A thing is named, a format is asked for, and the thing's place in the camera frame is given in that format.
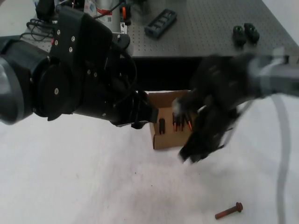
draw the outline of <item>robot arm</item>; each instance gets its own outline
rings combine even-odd
[[[0,120],[14,124],[34,112],[49,121],[77,113],[134,128],[156,122],[158,110],[135,89],[135,64],[111,31],[70,7],[58,21],[49,54],[23,41],[0,42]],[[120,60],[132,69],[121,70]]]
[[[241,116],[238,105],[275,93],[299,96],[299,67],[271,57],[244,54],[233,58],[210,56],[191,80],[193,89],[173,103],[174,112],[198,112],[193,133],[180,151],[181,158],[198,162],[223,148],[226,131]]]

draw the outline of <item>black cable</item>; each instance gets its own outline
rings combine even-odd
[[[278,170],[276,208],[278,213],[278,223],[286,224],[285,218],[285,186],[289,171],[291,157],[291,131],[287,110],[280,96],[272,96],[275,105],[281,134],[281,160]]]
[[[53,32],[54,32],[54,26],[52,26],[51,24],[46,24],[44,22],[42,22],[41,20],[39,19],[31,19],[30,22],[27,23],[27,27],[28,29],[30,29],[30,25],[33,25],[33,28],[31,29],[31,32],[26,32],[26,33],[23,33],[20,35],[20,38],[22,38],[23,36],[25,35],[31,35],[32,38],[35,40],[35,41],[43,41],[44,39],[46,38],[53,38]],[[41,34],[41,33],[36,33],[34,32],[34,29],[35,28],[38,28],[40,29],[39,27],[42,27],[42,28],[47,28],[47,29],[51,29],[51,31],[49,33],[46,33],[46,34]],[[42,39],[36,39],[34,36],[41,36],[43,37]]]
[[[118,50],[121,55],[123,55],[126,59],[128,59],[133,67],[134,67],[134,70],[135,70],[135,74],[134,74],[134,77],[133,77],[133,81],[131,83],[131,85],[128,87],[128,90],[127,90],[127,94],[125,97],[123,97],[122,99],[118,100],[115,105],[119,104],[120,102],[122,102],[123,100],[125,100],[131,93],[132,91],[135,90],[136,88],[136,84],[137,84],[137,67],[136,67],[136,63],[135,61],[133,60],[133,58],[124,50],[122,49],[120,46],[118,46],[116,43],[112,43],[112,46],[114,49]]]
[[[120,6],[122,4],[122,2],[120,1],[119,3],[116,4],[116,6],[114,6],[112,9],[106,11],[105,13],[103,13],[102,15],[98,15],[98,16],[95,16],[94,19],[98,19],[98,18],[101,18],[105,15],[108,15],[110,13],[112,13],[113,10],[115,10],[118,6]]]

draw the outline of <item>screw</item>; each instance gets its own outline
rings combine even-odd
[[[241,203],[237,202],[234,207],[216,214],[215,218],[216,219],[220,219],[220,218],[225,217],[225,216],[227,216],[229,214],[232,214],[232,213],[234,213],[236,211],[241,212],[242,210],[243,210],[243,205]]]

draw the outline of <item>copper pin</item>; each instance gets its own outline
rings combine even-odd
[[[234,207],[216,214],[215,218],[220,219],[220,218],[225,217],[229,214],[232,214],[236,211],[241,212],[242,210],[243,210],[243,205],[241,203],[237,202]]]

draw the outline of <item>cardboard box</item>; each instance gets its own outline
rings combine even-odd
[[[155,150],[167,149],[170,147],[182,147],[187,142],[191,131],[185,123],[181,132],[178,128],[177,132],[173,130],[172,124],[172,102],[174,99],[185,95],[188,91],[173,91],[163,93],[150,93],[149,100],[159,109],[158,123],[150,123],[150,133],[153,140],[153,148]],[[159,133],[159,119],[165,119],[165,134]]]

